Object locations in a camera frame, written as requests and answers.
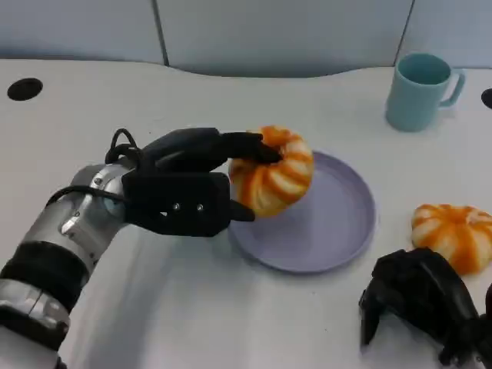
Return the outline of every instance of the teal mug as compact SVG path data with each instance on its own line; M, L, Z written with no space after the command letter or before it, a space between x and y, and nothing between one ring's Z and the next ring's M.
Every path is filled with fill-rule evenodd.
M394 69L393 84L386 104L386 119L399 131L416 132L425 129L440 108L456 103L466 80L464 72L456 70L459 79L451 97L442 101L453 74L452 67L431 54L409 54Z

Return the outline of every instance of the pumpkin-shaped bun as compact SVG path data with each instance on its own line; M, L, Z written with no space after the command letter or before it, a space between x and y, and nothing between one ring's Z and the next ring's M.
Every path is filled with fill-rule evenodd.
M304 196L313 177L313 152L302 137L278 126L263 127L263 142L282 160L266 165L234 159L229 168L236 198L258 217L270 217Z
M421 205L412 242L441 254L458 274L476 273L492 258L492 217L471 206Z

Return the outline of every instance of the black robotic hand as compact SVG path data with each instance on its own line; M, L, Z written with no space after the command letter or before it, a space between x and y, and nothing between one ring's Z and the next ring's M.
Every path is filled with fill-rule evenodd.
M485 367L492 367L491 288L487 313L479 316L463 281L444 258L429 249L384 256L372 276L359 302L363 345L371 342L380 316L387 311L441 343L443 365L462 364L476 354Z
M119 134L129 144L116 145ZM254 212L231 200L227 175L210 172L229 158L275 163L281 156L254 133L221 134L215 128L173 131L139 149L126 130L118 130L106 155L124 159L135 170L121 179L125 221L159 234L214 236L231 220L253 221Z

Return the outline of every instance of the plate rim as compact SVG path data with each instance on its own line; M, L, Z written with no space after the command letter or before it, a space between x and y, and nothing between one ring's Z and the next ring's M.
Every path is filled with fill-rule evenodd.
M230 227L228 228L229 239L232 241L232 243L236 244L241 249L242 252L244 252L250 258L253 258L254 260L258 261L259 263L265 265L266 267L275 269L277 271L283 271L283 272L292 273L292 274L320 274L320 273L328 272L328 271L331 271L333 269L339 268L343 265L346 265L350 261L353 261L357 256L359 256L360 254L365 252L369 248L369 246L371 245L371 242L373 241L374 234L375 234L376 228L377 228L378 210L377 210L376 201L374 199L374 194L373 194L371 188L369 187L369 185L367 184L367 182L348 163L346 163L345 161L343 161L339 158L334 157L333 155L325 154L324 152L321 152L321 151L313 151L313 156L314 156L315 161L316 161L316 157L323 158L323 159L327 158L328 160L331 160L331 161L337 161L338 163L342 164L345 168L348 168L352 172L352 174L355 175L355 177L358 179L358 181L360 183L362 183L362 185L364 186L365 190L368 193L368 198L370 201L370 208L372 209L372 211L370 211L370 213L369 213L372 216L371 223L369 224L370 230L364 236L364 240L361 242L361 246L357 250L355 250L354 252L349 254L347 257L339 259L336 263L328 265L327 267L318 268L318 269L311 269L309 271L304 271L304 270L295 270L292 268L285 268L285 267L282 267L282 266L276 265L276 264L270 264L267 261L261 260L258 256L253 255L251 252L249 252L248 250L246 250L246 248L244 248L242 246L242 243L238 240L238 237L235 234L236 231L234 230L235 229L234 224L236 224L236 223L240 224L240 222L233 222L232 221Z

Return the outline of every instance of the purple plate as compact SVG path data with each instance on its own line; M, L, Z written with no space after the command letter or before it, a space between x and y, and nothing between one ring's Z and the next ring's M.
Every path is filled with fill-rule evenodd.
M344 162L314 153L307 194L273 218L233 221L229 235L247 254L282 271L328 271L372 241L376 207L362 177Z

